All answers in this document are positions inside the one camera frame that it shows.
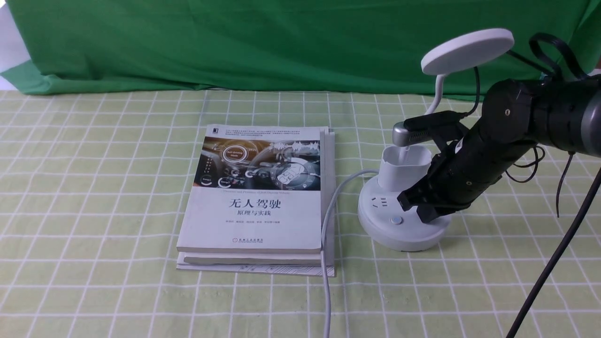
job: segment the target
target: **white cable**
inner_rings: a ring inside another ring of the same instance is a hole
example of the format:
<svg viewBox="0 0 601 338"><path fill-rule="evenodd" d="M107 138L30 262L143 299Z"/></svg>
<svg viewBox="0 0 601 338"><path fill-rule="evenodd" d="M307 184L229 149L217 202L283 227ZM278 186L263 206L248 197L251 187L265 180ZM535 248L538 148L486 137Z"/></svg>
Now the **white cable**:
<svg viewBox="0 0 601 338"><path fill-rule="evenodd" d="M326 269L326 254L325 254L326 232L328 229L328 221L330 220L330 214L332 213L332 210L334 209L334 206L336 205L336 200L338 199L338 195L340 195L340 191L347 183L349 183L354 178L359 177L363 174L377 174L377 173L378 173L378 171L374 170L374 169L361 170L355 174L352 174L346 180L344 180L342 183L340 183L340 185L338 185L338 187L334 191L334 194L332 195L332 200L330 200L330 205L328 206L328 209L326 211L326 216L323 220L322 250L320 253L321 261L322 261L322 273L323 273L323 290L324 290L324 293L326 296L326 319L325 319L325 322L323 325L323 338L329 338L329 336L330 336L330 323L331 323L331 319L332 319L332 300L331 300L331 296L330 296L330 284L328 282L328 272Z"/></svg>
<svg viewBox="0 0 601 338"><path fill-rule="evenodd" d="M442 100L442 86L443 86L443 84L445 82L445 78L447 76L448 76L448 74L441 74L436 77L434 101L428 107L428 110L426 111L426 113L424 115L432 114L436 110L436 108L438 108L438 105L440 104L440 102Z"/></svg>

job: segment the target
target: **green backdrop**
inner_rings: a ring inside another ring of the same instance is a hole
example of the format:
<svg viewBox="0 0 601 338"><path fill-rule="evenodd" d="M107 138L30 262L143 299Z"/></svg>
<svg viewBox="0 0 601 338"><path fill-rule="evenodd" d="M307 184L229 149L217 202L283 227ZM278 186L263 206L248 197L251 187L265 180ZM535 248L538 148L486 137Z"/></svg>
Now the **green backdrop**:
<svg viewBox="0 0 601 338"><path fill-rule="evenodd" d="M2 75L27 94L221 87L431 94L422 56L466 32L503 27L567 41L583 68L601 54L601 0L9 0L31 60ZM538 78L508 56L483 90ZM473 94L472 72L447 94Z"/></svg>

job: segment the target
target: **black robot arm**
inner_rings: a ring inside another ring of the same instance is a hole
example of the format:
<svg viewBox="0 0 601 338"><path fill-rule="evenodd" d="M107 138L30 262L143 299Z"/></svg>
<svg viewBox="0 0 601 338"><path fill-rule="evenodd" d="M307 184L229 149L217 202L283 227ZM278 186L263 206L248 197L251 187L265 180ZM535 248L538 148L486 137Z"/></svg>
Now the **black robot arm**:
<svg viewBox="0 0 601 338"><path fill-rule="evenodd" d="M425 223L470 207L538 144L601 157L601 78L504 80L490 88L482 116L469 130L458 128L460 113L450 111L414 118L417 122L410 119L405 125L420 128L420 120L437 114L448 123L427 132L438 139L441 152L427 175L398 196L404 210L417 206Z"/></svg>

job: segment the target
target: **book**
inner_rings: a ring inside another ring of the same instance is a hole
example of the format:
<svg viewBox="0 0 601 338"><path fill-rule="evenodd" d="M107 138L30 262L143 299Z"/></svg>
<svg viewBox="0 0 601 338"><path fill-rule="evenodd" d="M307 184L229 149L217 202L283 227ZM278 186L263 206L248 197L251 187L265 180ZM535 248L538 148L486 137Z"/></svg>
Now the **book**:
<svg viewBox="0 0 601 338"><path fill-rule="evenodd" d="M207 126L177 241L178 268L319 266L334 189L327 127ZM326 258L333 265L330 225Z"/></svg>
<svg viewBox="0 0 601 338"><path fill-rule="evenodd" d="M334 167L334 141L335 135L333 132L326 133L326 144L322 147L324 157L326 158L325 165L322 165L322 220L325 218L326 210L330 204L334 191L336 190L335 167ZM336 277L335 269L335 217L330 215L330 220L327 223L326 229L326 245L325 259L326 272L329 277ZM185 262L187 256L199 255L198 253L180 252L177 259L177 269L194 270L194 271L217 271L217 272L242 272L256 274L284 274L298 276L321 276L322 269L320 265L292 265L285 263L279 264L196 264Z"/></svg>
<svg viewBox="0 0 601 338"><path fill-rule="evenodd" d="M328 246L326 244L326 262L328 262L327 253L331 253L333 257L333 245ZM196 265L184 263L183 258L185 254L179 253L177 258L177 269L178 270L192 270L192 271L215 271L215 272L241 272L251 274L273 274L273 275L296 275L296 276L307 276L307 277L318 277L323 275L322 267L318 265L262 265L262 264L237 264L237 265ZM333 262L326 263L326 272L328 277L336 277L336 269Z"/></svg>

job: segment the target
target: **grid pattern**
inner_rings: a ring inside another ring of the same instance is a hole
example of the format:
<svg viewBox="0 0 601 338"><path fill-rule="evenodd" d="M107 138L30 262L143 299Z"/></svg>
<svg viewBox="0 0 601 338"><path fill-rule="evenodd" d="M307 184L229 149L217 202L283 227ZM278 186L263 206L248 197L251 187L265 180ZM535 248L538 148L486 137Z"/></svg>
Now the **grid pattern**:
<svg viewBox="0 0 601 338"><path fill-rule="evenodd" d="M0 91L0 336L320 337L318 277L175 269L204 127L329 125L340 182L378 168L392 125L422 114L429 102L341 93ZM470 107L445 100L439 110ZM420 253L373 242L356 215L364 181L350 183L338 203L331 336L504 336L600 164L575 158L556 218L567 155L547 151L533 181L503 178L453 215L437 247ZM528 170L512 175L523 179ZM599 336L599 210L601 199L522 337Z"/></svg>

